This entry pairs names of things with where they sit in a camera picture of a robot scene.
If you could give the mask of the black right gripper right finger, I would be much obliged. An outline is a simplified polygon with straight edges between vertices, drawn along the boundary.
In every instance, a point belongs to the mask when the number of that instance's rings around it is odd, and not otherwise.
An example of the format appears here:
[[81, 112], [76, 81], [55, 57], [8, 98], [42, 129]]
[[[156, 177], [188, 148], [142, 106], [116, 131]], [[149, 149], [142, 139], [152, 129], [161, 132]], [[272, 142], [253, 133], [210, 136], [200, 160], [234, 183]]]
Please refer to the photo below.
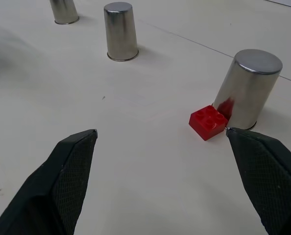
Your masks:
[[291, 235], [291, 152], [261, 133], [226, 130], [243, 187], [268, 235]]

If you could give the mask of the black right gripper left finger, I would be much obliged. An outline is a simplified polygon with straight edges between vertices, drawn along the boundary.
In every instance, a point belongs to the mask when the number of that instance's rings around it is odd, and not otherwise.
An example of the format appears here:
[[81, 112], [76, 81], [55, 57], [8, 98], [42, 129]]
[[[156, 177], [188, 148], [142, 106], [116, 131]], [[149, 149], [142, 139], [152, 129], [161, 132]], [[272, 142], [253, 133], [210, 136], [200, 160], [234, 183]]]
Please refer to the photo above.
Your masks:
[[0, 216], [0, 235], [74, 235], [96, 141], [95, 129], [61, 140]]

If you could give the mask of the stainless steel cup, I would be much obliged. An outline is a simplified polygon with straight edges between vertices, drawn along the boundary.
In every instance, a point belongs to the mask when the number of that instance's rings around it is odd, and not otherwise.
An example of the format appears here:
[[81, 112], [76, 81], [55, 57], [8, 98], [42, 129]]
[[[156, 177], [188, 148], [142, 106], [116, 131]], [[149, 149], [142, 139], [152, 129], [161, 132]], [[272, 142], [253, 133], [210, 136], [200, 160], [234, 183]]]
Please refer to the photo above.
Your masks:
[[60, 25], [68, 25], [79, 20], [73, 0], [49, 0], [53, 11], [54, 22]]
[[127, 2], [104, 6], [107, 55], [114, 61], [129, 61], [138, 56], [133, 7]]
[[233, 58], [213, 107], [227, 127], [252, 129], [283, 68], [281, 60], [259, 49], [244, 49]]

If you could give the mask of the red toy building brick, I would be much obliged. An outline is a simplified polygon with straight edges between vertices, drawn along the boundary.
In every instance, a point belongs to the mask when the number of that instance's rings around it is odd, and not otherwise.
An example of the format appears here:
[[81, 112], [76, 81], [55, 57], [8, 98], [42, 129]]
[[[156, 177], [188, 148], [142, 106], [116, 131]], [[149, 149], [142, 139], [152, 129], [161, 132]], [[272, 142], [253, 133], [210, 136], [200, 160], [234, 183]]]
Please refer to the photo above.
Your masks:
[[189, 125], [207, 141], [224, 131], [228, 120], [212, 105], [208, 105], [191, 114]]

